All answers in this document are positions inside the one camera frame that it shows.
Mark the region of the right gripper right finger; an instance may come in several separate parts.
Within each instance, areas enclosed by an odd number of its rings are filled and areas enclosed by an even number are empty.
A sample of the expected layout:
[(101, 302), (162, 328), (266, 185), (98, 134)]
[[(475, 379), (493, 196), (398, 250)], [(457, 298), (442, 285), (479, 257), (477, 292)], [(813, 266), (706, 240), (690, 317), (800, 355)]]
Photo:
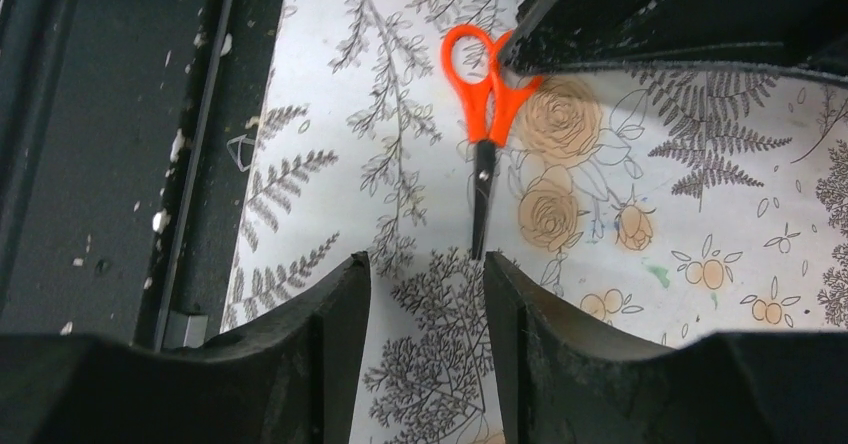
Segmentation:
[(843, 332), (724, 332), (672, 349), (491, 252), (483, 285), (509, 443), (843, 443)]

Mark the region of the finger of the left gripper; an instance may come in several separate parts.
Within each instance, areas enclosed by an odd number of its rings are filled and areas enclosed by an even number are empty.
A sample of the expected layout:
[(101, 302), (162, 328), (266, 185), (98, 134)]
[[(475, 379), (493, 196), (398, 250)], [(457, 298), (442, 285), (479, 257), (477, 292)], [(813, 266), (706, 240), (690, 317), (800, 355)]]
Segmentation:
[(628, 66), (847, 83), (847, 0), (524, 0), (498, 55), (521, 76)]

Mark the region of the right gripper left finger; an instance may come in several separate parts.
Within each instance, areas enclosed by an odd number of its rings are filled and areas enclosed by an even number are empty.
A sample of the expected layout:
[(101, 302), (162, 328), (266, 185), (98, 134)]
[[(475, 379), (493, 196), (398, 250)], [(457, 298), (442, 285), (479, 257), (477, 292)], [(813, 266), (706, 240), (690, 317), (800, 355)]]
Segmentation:
[(345, 443), (371, 298), (366, 253), (199, 348), (1, 339), (5, 443)]

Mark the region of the orange handled small scissors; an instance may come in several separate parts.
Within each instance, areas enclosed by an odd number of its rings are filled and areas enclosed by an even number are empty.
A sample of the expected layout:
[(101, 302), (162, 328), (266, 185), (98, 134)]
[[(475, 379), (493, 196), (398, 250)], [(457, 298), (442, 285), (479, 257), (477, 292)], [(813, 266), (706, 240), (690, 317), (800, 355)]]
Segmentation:
[[(474, 151), (470, 249), (474, 261), (482, 260), (486, 252), (485, 240), (498, 151), (506, 145), (518, 111), (544, 82), (543, 77), (535, 76), (523, 87), (512, 87), (504, 79), (498, 53), (511, 35), (508, 31), (494, 39), (476, 25), (461, 24), (447, 32), (441, 45), (442, 69), (463, 108), (467, 140)], [(486, 74), (478, 81), (466, 80), (455, 69), (454, 47), (462, 39), (480, 42), (488, 58)]]

